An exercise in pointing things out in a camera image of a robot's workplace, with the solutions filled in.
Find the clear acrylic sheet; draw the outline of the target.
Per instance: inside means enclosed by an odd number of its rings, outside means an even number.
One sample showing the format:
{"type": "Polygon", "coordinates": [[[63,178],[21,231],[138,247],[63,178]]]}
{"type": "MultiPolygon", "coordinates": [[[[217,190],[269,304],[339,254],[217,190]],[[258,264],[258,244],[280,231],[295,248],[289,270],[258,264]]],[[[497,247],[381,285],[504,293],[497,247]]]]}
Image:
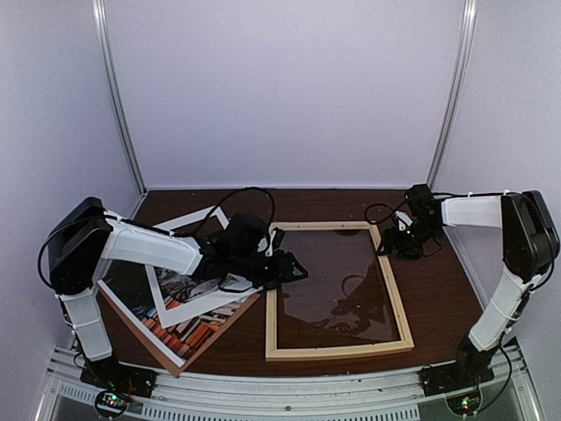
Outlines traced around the clear acrylic sheet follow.
{"type": "Polygon", "coordinates": [[[278,347],[312,348],[400,338],[367,230],[287,232],[282,248],[309,276],[277,295],[278,347]]]}

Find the light wooden picture frame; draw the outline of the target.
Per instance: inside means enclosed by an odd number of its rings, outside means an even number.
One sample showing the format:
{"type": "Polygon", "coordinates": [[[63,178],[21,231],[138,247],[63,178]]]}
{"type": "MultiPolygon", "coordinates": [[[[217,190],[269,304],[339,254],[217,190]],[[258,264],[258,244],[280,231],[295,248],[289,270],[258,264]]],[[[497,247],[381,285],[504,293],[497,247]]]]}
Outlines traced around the light wooden picture frame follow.
{"type": "MultiPolygon", "coordinates": [[[[327,232],[327,231],[368,231],[373,246],[381,244],[381,235],[375,225],[360,221],[325,221],[325,222],[274,222],[272,227],[285,232],[327,232]]],[[[320,360],[349,360],[365,357],[379,357],[390,354],[406,353],[415,348],[408,319],[404,310],[400,291],[394,278],[394,272],[387,256],[377,258],[384,278],[392,313],[396,323],[399,338],[375,344],[356,346],[329,346],[308,348],[280,348],[278,346],[278,299],[277,291],[266,293],[266,336],[265,358],[268,362],[298,362],[320,360]]]]}

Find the white mat board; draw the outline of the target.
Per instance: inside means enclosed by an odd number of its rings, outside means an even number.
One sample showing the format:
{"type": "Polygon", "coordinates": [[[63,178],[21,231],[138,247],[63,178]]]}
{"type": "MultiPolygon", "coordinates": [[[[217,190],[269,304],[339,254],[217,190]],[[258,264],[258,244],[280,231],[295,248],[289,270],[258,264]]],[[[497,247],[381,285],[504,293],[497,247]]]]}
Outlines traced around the white mat board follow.
{"type": "MultiPolygon", "coordinates": [[[[189,214],[157,224],[155,225],[155,227],[168,231],[176,230],[183,226],[202,221],[210,212],[210,210],[211,207],[199,211],[197,210],[189,214]]],[[[223,307],[229,303],[233,303],[236,301],[241,301],[243,303],[248,296],[260,292],[260,289],[248,289],[242,291],[241,293],[235,294],[223,292],[217,289],[216,291],[210,292],[204,296],[199,296],[198,298],[188,303],[180,303],[180,305],[177,307],[168,308],[164,303],[164,297],[160,290],[160,285],[158,283],[155,268],[151,266],[145,266],[145,270],[149,287],[153,295],[155,309],[160,319],[160,324],[163,328],[168,328],[171,325],[180,324],[184,321],[198,317],[219,307],[223,307]]]]}

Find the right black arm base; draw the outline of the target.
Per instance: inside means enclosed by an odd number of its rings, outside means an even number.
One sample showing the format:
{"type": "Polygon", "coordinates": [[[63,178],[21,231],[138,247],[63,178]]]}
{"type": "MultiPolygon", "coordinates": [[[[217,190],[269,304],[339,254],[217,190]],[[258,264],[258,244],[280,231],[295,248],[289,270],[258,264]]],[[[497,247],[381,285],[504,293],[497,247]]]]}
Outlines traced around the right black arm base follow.
{"type": "Polygon", "coordinates": [[[453,362],[441,366],[425,366],[419,372],[425,396],[446,394],[459,389],[475,387],[479,382],[494,379],[491,361],[499,347],[479,351],[464,338],[458,346],[453,362]]]}

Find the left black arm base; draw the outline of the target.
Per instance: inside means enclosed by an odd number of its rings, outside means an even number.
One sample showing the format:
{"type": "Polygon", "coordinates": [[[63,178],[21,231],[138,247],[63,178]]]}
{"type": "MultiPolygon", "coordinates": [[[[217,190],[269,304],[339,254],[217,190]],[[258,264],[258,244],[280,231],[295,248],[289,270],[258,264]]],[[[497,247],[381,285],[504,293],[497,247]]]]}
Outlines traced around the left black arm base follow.
{"type": "Polygon", "coordinates": [[[108,389],[123,397],[150,398],[156,380],[156,372],[142,367],[122,364],[115,354],[110,357],[84,361],[80,380],[90,385],[108,389]]]}

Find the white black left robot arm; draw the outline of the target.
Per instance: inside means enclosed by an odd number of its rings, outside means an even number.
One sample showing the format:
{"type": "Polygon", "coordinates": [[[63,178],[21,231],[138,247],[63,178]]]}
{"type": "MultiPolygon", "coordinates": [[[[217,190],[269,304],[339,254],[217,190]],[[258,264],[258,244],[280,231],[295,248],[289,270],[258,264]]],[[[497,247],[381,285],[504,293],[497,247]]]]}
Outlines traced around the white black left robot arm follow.
{"type": "Polygon", "coordinates": [[[166,269],[196,281],[215,281],[219,290],[231,275],[252,289],[276,289],[309,273],[291,252],[281,250],[284,232],[251,213],[237,213],[225,227],[208,236],[199,231],[221,215],[208,209],[196,228],[180,233],[143,225],[104,208],[94,196],[85,198],[49,233],[39,249],[41,281],[60,300],[82,347],[87,368],[106,389],[118,389],[126,372],[113,350],[93,294],[100,260],[119,260],[166,269]]]}

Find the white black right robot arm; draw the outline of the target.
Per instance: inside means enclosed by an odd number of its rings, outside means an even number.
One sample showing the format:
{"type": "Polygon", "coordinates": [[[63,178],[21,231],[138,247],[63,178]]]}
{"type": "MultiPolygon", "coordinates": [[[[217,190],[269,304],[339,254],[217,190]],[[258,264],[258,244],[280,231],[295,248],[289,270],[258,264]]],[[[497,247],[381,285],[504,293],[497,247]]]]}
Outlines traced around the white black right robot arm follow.
{"type": "Polygon", "coordinates": [[[376,254],[405,260],[424,257],[425,243],[437,243],[445,228],[501,231],[501,278],[481,317],[462,340],[449,371],[455,386],[469,386],[482,374],[482,361],[489,361],[500,349],[531,295],[552,276],[560,238],[543,195],[537,190],[453,194],[416,184],[405,192],[401,206],[390,209],[381,221],[391,225],[381,234],[376,254]]]}

